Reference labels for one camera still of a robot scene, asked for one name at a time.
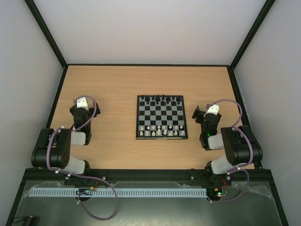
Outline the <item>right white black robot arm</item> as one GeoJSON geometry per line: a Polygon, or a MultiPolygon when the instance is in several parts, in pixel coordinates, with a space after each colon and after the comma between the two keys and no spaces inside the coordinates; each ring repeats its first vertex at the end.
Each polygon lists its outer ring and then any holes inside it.
{"type": "Polygon", "coordinates": [[[263,159],[262,148],[250,126],[223,127],[218,132],[221,116],[218,105],[208,106],[207,111],[197,106],[192,115],[201,127],[201,146],[206,151],[225,151],[223,156],[208,162],[204,168],[204,180],[212,185],[220,181],[223,174],[230,174],[263,159]]]}

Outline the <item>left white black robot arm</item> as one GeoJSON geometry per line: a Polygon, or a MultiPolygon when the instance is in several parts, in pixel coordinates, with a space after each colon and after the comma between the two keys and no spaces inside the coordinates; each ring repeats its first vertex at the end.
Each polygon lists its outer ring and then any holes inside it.
{"type": "Polygon", "coordinates": [[[100,114],[98,106],[85,108],[73,106],[73,126],[69,129],[42,129],[32,152],[31,163],[35,168],[45,168],[63,173],[70,178],[74,174],[88,176],[88,161],[71,155],[71,146],[85,146],[90,143],[91,121],[100,114]]]}

